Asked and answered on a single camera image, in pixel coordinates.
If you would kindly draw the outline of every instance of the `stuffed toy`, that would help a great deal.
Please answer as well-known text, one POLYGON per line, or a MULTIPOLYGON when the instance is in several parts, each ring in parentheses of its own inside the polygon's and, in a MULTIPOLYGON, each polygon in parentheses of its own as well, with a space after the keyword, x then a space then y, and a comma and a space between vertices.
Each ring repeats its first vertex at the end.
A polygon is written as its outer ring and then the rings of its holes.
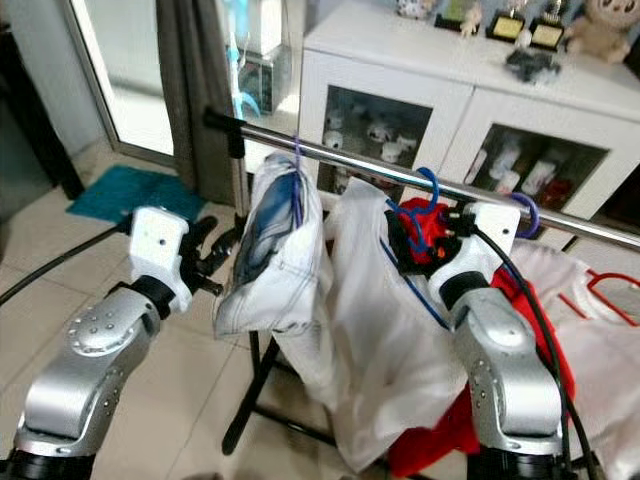
POLYGON ((629 29, 640 21, 640 0, 586 0, 587 14, 566 30, 567 51, 620 63, 631 51, 629 29))

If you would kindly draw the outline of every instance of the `white garment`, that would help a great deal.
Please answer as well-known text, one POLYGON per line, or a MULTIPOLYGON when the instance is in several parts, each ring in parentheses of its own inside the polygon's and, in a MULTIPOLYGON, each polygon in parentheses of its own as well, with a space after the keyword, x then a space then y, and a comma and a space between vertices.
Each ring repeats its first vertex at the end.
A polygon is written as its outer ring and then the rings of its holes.
POLYGON ((331 267, 322 235, 322 205, 313 178, 301 168, 303 218, 294 228, 291 193, 281 189, 274 194, 271 189, 279 178, 295 171, 289 158, 274 154, 256 173, 251 213, 214 332, 221 337, 271 331, 309 394, 332 408, 342 382, 336 378, 338 366, 325 309, 331 267))
MULTIPOLYGON (((624 323, 587 289, 588 266, 533 242, 511 257, 533 283, 576 381, 575 405, 609 480, 640 473, 640 327, 624 323), (558 298, 564 293, 589 320, 558 298)), ((571 429, 572 456, 582 455, 571 429)))
POLYGON ((452 335, 438 325, 389 260, 387 196, 351 178, 325 222, 334 240, 328 307, 346 395, 333 412, 338 448, 359 471, 407 428, 433 427, 467 380, 452 335))

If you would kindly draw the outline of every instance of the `black cable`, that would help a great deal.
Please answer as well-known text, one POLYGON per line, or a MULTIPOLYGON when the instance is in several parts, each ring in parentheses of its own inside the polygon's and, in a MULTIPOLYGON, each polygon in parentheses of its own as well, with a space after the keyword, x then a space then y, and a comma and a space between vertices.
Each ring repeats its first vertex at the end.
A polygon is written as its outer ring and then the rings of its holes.
POLYGON ((582 449, 582 456, 584 457, 584 461, 586 463, 589 479, 597 479, 598 474, 596 472, 596 464, 593 461, 593 455, 591 453, 591 445, 589 445, 589 439, 587 438, 587 434, 584 431, 584 426, 582 425, 582 420, 580 420, 580 415, 578 415, 576 407, 570 398, 567 398, 567 407, 569 408, 569 415, 571 415, 573 425, 576 427, 576 434, 578 435, 578 441, 580 442, 580 448, 582 449))
POLYGON ((91 248, 94 245, 100 243, 101 241, 109 238, 114 233, 118 233, 118 232, 129 233, 130 228, 131 228, 131 217, 128 217, 127 219, 125 219, 124 221, 122 221, 121 223, 116 225, 115 227, 111 227, 110 229, 100 233, 99 235, 96 235, 92 239, 87 240, 83 244, 78 245, 77 247, 72 248, 68 252, 65 252, 62 255, 60 255, 59 257, 51 260, 49 263, 47 263, 47 264, 43 265, 42 267, 38 268, 36 271, 31 272, 29 275, 24 277, 22 280, 20 280, 18 283, 16 283, 9 290, 7 290, 2 295, 0 295, 0 307, 2 307, 5 303, 7 303, 9 300, 11 300, 14 295, 16 295, 19 292, 21 292, 24 288, 28 287, 30 284, 32 284, 34 281, 36 281, 38 278, 42 277, 44 274, 46 274, 50 270, 53 270, 54 268, 56 268, 61 263, 66 262, 70 258, 75 257, 79 253, 82 253, 85 250, 87 250, 88 248, 91 248))
MULTIPOLYGON (((473 233, 478 235, 478 237, 480 237, 482 241, 484 241, 487 245, 489 245, 489 247, 491 247, 491 249, 498 254, 500 259, 509 268, 513 276, 513 279, 516 281, 516 283, 524 293, 525 297, 527 297, 527 301, 531 306, 531 310, 533 311, 533 314, 536 317, 536 321, 540 326, 540 330, 542 331, 545 344, 547 345, 549 354, 551 356, 551 363, 553 366, 553 371, 551 373, 556 383, 558 384, 558 391, 560 393, 560 402, 562 405, 562 416, 560 420, 561 428, 562 428, 562 456, 565 463, 565 468, 567 470, 571 470, 571 451, 570 451, 570 445, 569 445, 569 419, 567 418, 567 413, 569 414, 571 413, 570 409, 568 408, 569 396, 567 395, 567 390, 565 388, 564 382, 562 380, 562 375, 560 373, 560 359, 558 356, 558 351, 556 350, 556 345, 553 341, 553 336, 551 335, 551 331, 549 330, 549 327, 544 320, 544 314, 542 313, 542 309, 540 308, 540 305, 536 301, 524 277, 522 276, 518 268, 515 266, 515 264, 511 261, 509 256, 498 246, 497 243, 495 243, 491 239, 491 237, 489 237, 486 233, 480 230, 480 228, 478 228, 477 225, 473 226, 472 231, 473 233)), ((591 456, 591 448, 589 447, 587 451, 583 451, 582 453, 585 457, 591 456)), ((595 476, 592 477, 591 472, 589 473, 590 480, 597 480, 597 478, 598 477, 595 477, 595 476)))

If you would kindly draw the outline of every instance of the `gray curtain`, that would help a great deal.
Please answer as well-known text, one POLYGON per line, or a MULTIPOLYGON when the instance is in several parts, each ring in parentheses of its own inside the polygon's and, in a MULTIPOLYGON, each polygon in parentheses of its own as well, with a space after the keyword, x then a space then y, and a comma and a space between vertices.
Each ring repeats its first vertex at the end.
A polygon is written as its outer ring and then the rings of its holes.
POLYGON ((226 136, 202 123, 205 106, 233 116, 218 13, 214 0, 156 0, 160 74, 176 169, 201 197, 233 205, 226 136))

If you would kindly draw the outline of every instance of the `tile floor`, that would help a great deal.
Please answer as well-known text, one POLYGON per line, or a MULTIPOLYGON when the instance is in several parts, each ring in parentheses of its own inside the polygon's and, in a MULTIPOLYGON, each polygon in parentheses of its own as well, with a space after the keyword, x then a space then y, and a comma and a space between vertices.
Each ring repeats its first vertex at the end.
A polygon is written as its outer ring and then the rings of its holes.
MULTIPOLYGON (((115 154, 99 142, 77 160, 90 183, 114 163, 166 171, 115 154)), ((70 204, 59 189, 3 225, 0 291, 27 272, 105 229, 98 220, 65 213, 70 204)), ((231 226, 233 212, 207 205, 203 214, 220 220, 215 233, 231 226)), ((56 355, 65 324, 127 279, 127 239, 112 237, 58 267, 0 310, 0 457, 6 457, 29 385, 56 355)), ((217 273, 223 281, 229 262, 217 273)), ((95 480, 225 479, 338 480, 349 469, 337 451, 253 415, 236 452, 225 457, 221 441, 251 380, 248 341, 212 336, 213 297, 198 293, 190 311, 170 317, 144 363, 131 376, 117 415, 96 461, 95 480)), ((297 379, 272 373, 261 403, 326 427, 322 408, 309 402, 297 379)), ((428 473, 464 479, 460 457, 450 456, 428 473)), ((361 478, 384 479, 370 469, 361 478)))

